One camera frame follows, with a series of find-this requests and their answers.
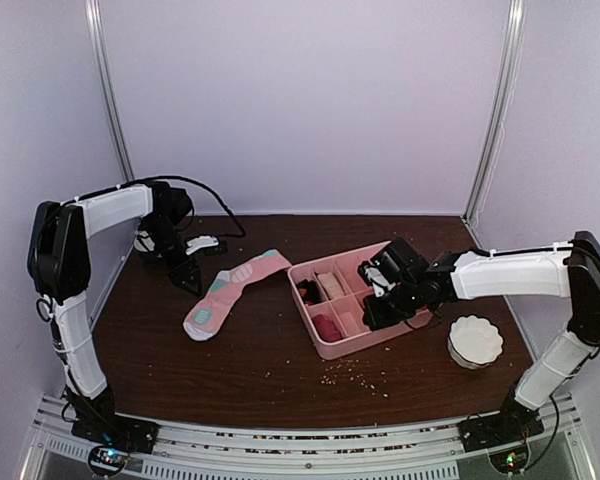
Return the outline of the pink patterned sock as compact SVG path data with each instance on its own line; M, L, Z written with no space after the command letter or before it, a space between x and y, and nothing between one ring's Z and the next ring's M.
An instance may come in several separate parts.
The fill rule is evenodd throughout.
M204 297L186 315L184 331L196 342L211 339L220 331L247 286L291 266L278 250L270 249L230 270L221 270Z

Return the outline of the striped beige maroon sock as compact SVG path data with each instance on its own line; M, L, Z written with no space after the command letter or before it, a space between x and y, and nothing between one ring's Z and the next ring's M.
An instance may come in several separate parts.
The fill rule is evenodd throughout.
M316 278L329 300L344 298L347 295L345 283L338 273L317 273Z

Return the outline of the pink divided organizer tray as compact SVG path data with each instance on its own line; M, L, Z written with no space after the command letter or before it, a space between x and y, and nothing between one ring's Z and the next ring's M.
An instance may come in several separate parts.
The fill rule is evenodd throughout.
M413 329L424 327L433 315L426 309L406 323L372 331L363 323L363 299L373 293L357 273L357 267L368 261L388 243L386 241L296 264L287 271L291 284L292 298L311 337L318 355L325 360L334 360L357 351L378 345L405 335ZM332 274L338 280L344 295L336 299L327 296L321 285L317 286L320 301L309 305L302 299L299 284L318 280L320 274ZM340 332L337 341L323 338L323 328L314 325L314 318L322 315L331 321Z

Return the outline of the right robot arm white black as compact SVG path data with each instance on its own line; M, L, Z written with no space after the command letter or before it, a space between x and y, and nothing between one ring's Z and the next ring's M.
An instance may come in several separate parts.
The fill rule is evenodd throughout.
M537 306L548 320L547 337L531 367L517 381L503 412L493 419L499 440L515 440L531 424L532 411L600 351L600 242L586 230L567 241L519 250L446 251L427 260L396 238L357 273L373 292L364 299L363 322L371 330L408 323L422 309L457 301L503 297L517 323L535 332L521 310Z

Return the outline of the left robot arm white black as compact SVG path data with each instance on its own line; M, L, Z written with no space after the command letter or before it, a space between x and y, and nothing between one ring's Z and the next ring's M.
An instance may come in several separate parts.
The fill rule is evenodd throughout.
M202 293L196 255L226 249L219 236L185 240L180 223L194 210L184 188L172 186L174 176L157 176L74 197L44 201L35 211L27 270L39 298L39 316L49 323L54 350L63 364L67 396L77 421L103 444L124 433L115 414L114 396L99 364L86 297L91 280L89 241L95 235L136 220L150 253L164 263L171 283L190 294Z

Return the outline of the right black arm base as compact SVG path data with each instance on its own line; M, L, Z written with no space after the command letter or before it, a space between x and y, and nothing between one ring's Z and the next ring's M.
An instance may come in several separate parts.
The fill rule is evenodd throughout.
M472 452L524 442L543 433L544 425L538 418L520 419L495 413L468 417L458 424L458 431L464 450Z

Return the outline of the white dark small bowl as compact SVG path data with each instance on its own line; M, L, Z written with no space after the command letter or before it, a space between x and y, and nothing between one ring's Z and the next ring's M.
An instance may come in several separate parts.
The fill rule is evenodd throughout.
M134 238L134 248L138 252L153 253L155 251L155 243L148 233L144 231L138 231Z

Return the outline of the white scalloped bowl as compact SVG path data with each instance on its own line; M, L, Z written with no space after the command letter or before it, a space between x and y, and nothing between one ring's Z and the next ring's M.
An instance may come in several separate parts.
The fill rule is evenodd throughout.
M469 370L486 368L503 352L504 339L497 326L475 315L458 317L450 326L447 349L451 359Z

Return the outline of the black item in tray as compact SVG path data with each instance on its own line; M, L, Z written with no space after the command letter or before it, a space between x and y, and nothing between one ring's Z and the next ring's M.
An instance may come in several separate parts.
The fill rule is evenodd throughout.
M296 285L296 289L302 302L307 306L317 305L323 301L318 283L315 280L301 280Z

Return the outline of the circuit board with leds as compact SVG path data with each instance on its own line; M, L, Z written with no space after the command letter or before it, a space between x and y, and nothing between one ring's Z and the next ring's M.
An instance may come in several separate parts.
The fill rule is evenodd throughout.
M107 445L94 446L87 455L87 466L100 477L112 477L127 466L129 454Z
M527 467L530 460L528 446L519 445L489 453L491 466L500 474L513 475Z

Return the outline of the left circuit board with leds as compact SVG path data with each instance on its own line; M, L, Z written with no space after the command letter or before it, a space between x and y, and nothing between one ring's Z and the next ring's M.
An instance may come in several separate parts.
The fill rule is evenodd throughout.
M87 455L87 466L100 477L112 477L127 466L129 454L107 445L94 446Z

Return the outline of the aluminium front rail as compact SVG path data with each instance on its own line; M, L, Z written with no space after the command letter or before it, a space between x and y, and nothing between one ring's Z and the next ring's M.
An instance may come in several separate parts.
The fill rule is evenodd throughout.
M97 479L92 443L71 435L65 402L43 396L16 479ZM465 418L345 429L247 429L136 417L159 429L151 453L134 453L112 479L598 479L570 395L557 397L550 449L524 475L502 474L499 450L467 451Z

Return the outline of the left aluminium frame post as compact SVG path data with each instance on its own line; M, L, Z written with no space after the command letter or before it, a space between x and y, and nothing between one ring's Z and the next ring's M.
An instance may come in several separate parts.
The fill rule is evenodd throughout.
M84 4L87 27L104 102L105 118L113 143L114 154L121 170L123 180L125 182L131 182L136 179L136 175L129 156L117 105L102 21L101 2L98 0L86 0Z

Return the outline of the aluminium frame post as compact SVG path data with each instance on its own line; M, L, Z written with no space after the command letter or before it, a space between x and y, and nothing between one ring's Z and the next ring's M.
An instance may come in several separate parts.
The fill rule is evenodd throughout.
M136 179L136 175L129 156L117 105L102 21L101 2L98 0L86 0L84 4L87 27L104 102L105 118L113 143L114 154L121 170L123 180L125 182L131 182Z
M501 62L491 113L478 168L464 214L464 219L469 225L476 225L479 222L479 215L483 209L491 179L495 172L499 149L504 138L504 120L514 92L525 14L525 1L514 0L509 2Z

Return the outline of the right aluminium frame post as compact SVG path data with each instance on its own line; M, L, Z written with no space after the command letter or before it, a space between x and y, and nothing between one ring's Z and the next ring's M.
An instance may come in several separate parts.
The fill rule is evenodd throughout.
M464 219L469 225L476 225L479 222L479 215L483 209L491 179L495 172L499 149L504 138L504 120L514 92L525 14L525 1L514 0L509 2L501 62L491 113L478 168L464 214Z

